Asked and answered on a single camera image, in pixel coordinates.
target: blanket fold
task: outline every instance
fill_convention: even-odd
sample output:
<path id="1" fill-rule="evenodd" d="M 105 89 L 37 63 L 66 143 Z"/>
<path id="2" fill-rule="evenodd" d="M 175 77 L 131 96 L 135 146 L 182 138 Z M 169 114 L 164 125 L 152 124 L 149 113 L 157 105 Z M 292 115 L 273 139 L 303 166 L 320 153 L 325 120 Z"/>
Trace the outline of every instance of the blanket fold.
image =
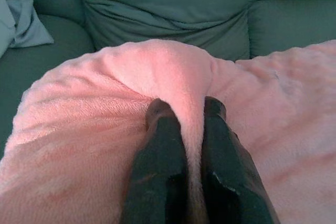
<path id="1" fill-rule="evenodd" d="M 334 223 L 336 40 L 235 63 L 149 40 L 64 62 L 18 107 L 0 162 L 0 223 L 118 223 L 155 98 L 181 124 L 189 213 L 204 223 L 207 95 L 225 104 L 281 223 Z"/>

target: light blue fabric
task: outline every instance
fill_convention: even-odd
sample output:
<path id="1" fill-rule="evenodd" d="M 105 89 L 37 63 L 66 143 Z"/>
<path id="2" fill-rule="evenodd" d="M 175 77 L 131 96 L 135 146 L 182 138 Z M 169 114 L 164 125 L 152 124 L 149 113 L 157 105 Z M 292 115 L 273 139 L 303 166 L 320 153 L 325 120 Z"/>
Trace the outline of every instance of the light blue fabric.
<path id="1" fill-rule="evenodd" d="M 7 47 L 54 43 L 38 19 L 33 0 L 0 0 L 0 57 Z"/>

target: fleece blanket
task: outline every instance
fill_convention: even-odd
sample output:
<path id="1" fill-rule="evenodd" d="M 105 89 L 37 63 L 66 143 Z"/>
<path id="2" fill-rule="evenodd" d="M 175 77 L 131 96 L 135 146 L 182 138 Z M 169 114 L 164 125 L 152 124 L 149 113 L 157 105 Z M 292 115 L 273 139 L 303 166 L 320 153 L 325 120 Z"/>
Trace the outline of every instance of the fleece blanket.
<path id="1" fill-rule="evenodd" d="M 206 95 L 225 104 L 281 223 L 335 223 L 336 40 L 235 63 L 149 40 L 64 62 L 18 107 L 0 163 L 0 223 L 118 223 L 155 98 L 180 121 L 191 222 L 206 223 Z"/>

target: fuzzy pink fabric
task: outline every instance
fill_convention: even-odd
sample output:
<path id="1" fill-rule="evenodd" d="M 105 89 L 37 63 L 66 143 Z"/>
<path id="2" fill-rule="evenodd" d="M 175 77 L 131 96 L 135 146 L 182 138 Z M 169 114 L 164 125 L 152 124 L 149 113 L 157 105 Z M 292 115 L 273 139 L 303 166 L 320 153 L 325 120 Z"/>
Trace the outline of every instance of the fuzzy pink fabric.
<path id="1" fill-rule="evenodd" d="M 19 105 L 0 162 L 0 223 L 118 223 L 155 98 L 181 123 L 191 220 L 204 223 L 206 95 L 225 104 L 281 223 L 334 224 L 336 40 L 236 63 L 149 40 L 64 62 Z"/>

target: pink blanket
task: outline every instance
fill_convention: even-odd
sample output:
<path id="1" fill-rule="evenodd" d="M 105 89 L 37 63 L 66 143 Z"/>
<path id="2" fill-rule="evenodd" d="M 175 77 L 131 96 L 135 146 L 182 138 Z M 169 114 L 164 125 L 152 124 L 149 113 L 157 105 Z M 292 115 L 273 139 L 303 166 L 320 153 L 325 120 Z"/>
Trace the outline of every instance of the pink blanket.
<path id="1" fill-rule="evenodd" d="M 118 223 L 154 98 L 181 123 L 189 209 L 204 223 L 206 95 L 225 104 L 281 223 L 334 224 L 336 40 L 236 63 L 150 40 L 64 62 L 19 105 L 0 163 L 0 223 Z"/>

